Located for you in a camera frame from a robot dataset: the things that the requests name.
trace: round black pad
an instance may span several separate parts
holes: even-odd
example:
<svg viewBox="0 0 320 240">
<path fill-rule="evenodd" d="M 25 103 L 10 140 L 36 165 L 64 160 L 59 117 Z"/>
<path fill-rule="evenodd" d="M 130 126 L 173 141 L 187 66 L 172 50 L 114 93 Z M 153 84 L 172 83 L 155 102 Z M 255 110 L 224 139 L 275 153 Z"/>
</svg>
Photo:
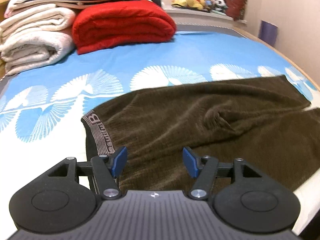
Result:
<svg viewBox="0 0 320 240">
<path fill-rule="evenodd" d="M 59 190 L 44 190 L 32 199 L 32 205 L 42 211 L 55 211 L 64 208 L 69 202 L 66 193 Z"/>
<path fill-rule="evenodd" d="M 241 196 L 241 203 L 252 211 L 267 212 L 278 205 L 278 200 L 264 191 L 249 191 Z"/>
<path fill-rule="evenodd" d="M 275 233 L 292 228 L 300 213 L 297 197 L 268 179 L 246 179 L 225 187 L 213 207 L 223 221 L 250 233 Z"/>
<path fill-rule="evenodd" d="M 84 223 L 95 211 L 96 197 L 86 187 L 63 177 L 33 181 L 10 200 L 13 221 L 25 230 L 52 234 Z"/>
</svg>

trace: folded red blanket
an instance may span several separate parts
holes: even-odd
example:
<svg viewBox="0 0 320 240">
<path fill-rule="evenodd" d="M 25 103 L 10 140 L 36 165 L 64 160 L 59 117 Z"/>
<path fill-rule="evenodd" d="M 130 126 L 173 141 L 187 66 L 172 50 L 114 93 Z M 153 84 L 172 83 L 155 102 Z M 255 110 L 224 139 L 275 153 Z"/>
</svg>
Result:
<svg viewBox="0 0 320 240">
<path fill-rule="evenodd" d="M 78 54 L 127 43 L 169 41 L 176 31 L 172 18 L 148 0 L 104 3 L 76 17 L 72 37 Z"/>
</svg>

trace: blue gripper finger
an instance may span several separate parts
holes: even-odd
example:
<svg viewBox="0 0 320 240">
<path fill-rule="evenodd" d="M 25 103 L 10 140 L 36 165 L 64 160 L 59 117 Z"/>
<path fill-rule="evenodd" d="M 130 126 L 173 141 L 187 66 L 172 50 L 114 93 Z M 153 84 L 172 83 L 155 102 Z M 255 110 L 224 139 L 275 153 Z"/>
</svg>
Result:
<svg viewBox="0 0 320 240">
<path fill-rule="evenodd" d="M 182 150 L 182 159 L 189 175 L 193 179 L 197 178 L 200 174 L 200 159 L 197 154 L 193 152 L 190 147 L 184 147 Z"/>
<path fill-rule="evenodd" d="M 115 153 L 113 153 L 112 157 L 113 156 L 114 159 L 111 167 L 111 175 L 113 178 L 118 178 L 127 162 L 127 147 L 120 147 Z"/>
</svg>

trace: metal screw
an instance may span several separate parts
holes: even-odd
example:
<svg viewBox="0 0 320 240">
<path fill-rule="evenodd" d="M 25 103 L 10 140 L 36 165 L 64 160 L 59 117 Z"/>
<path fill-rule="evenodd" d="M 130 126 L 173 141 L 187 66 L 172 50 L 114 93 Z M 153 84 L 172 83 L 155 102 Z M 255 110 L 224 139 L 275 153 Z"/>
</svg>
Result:
<svg viewBox="0 0 320 240">
<path fill-rule="evenodd" d="M 207 193 L 203 189 L 194 189 L 191 191 L 191 196 L 196 197 L 196 198 L 201 198 L 205 197 Z"/>
<path fill-rule="evenodd" d="M 116 190 L 115 188 L 107 188 L 103 191 L 103 194 L 106 197 L 115 197 L 119 195 L 119 191 Z"/>
</svg>

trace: white feather pattern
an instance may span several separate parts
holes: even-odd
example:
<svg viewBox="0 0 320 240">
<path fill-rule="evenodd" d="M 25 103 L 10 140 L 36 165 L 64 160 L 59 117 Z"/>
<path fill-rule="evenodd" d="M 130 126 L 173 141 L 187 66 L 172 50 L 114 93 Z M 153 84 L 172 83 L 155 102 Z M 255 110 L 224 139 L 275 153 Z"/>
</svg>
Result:
<svg viewBox="0 0 320 240">
<path fill-rule="evenodd" d="M 5 114 L 0 114 L 0 132 L 7 127 L 9 122 L 14 118 L 17 111 L 8 112 Z"/>
<path fill-rule="evenodd" d="M 211 66 L 210 74 L 214 81 L 253 78 L 257 75 L 236 65 L 216 64 Z"/>
<path fill-rule="evenodd" d="M 289 76 L 293 82 L 305 81 L 306 78 L 297 69 L 294 68 L 284 68 L 287 76 Z"/>
<path fill-rule="evenodd" d="M 54 93 L 50 101 L 53 102 L 56 100 L 77 97 L 81 93 L 81 91 L 83 91 L 87 82 L 87 78 L 88 74 L 76 77 L 70 82 L 64 84 Z"/>
<path fill-rule="evenodd" d="M 58 122 L 68 113 L 75 100 L 26 109 L 20 112 L 16 122 L 16 134 L 23 142 L 41 140 L 49 135 Z"/>
<path fill-rule="evenodd" d="M 200 74 L 177 66 L 149 66 L 134 75 L 130 82 L 131 91 L 173 85 L 206 82 Z"/>
<path fill-rule="evenodd" d="M 6 96 L 3 96 L 0 98 L 0 112 L 4 109 L 6 99 L 7 99 Z"/>
<path fill-rule="evenodd" d="M 59 88 L 51 98 L 51 102 L 75 98 L 83 91 L 92 94 L 115 94 L 123 92 L 120 81 L 103 70 L 74 78 Z"/>
<path fill-rule="evenodd" d="M 258 72 L 262 77 L 275 77 L 282 75 L 280 71 L 268 66 L 258 66 Z"/>
<path fill-rule="evenodd" d="M 18 108 L 19 106 L 33 106 L 45 104 L 48 90 L 45 86 L 32 86 L 15 95 L 6 105 L 4 110 Z"/>
</svg>

